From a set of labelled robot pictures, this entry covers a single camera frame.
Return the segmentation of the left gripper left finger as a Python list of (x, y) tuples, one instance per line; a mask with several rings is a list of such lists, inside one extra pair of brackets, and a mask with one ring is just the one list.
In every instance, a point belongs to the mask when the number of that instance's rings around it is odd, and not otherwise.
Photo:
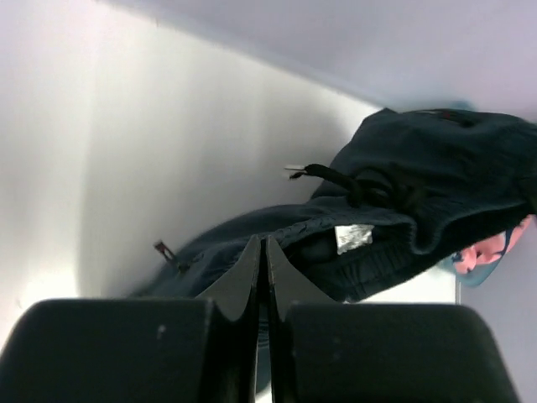
[(261, 253), (195, 298), (47, 300), (1, 355), (4, 402), (252, 402)]

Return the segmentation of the navy blue shorts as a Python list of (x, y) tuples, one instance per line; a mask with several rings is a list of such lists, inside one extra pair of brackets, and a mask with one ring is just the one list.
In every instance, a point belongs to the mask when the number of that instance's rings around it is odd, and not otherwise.
[(536, 213), (536, 126), (501, 113), (458, 109), (365, 118), (330, 165), (288, 167), (321, 185), (301, 204), (265, 207), (224, 222), (179, 251), (142, 298), (195, 298), (258, 238), (256, 374), (272, 386), (267, 242), (333, 301), (370, 303), (443, 259)]

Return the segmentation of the pink patterned shorts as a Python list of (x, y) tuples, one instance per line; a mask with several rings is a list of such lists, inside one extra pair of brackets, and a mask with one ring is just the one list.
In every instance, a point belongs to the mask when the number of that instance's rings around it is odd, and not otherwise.
[(535, 215), (528, 215), (518, 226), (453, 254), (449, 261), (455, 272), (459, 275), (469, 276), (477, 269), (494, 269), (499, 260), (519, 241), (534, 219)]

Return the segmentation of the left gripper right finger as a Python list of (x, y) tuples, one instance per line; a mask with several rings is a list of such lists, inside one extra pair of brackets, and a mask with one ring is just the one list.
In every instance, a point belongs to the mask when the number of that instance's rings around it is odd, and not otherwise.
[(276, 402), (515, 402), (491, 330), (470, 308), (343, 304), (267, 242)]

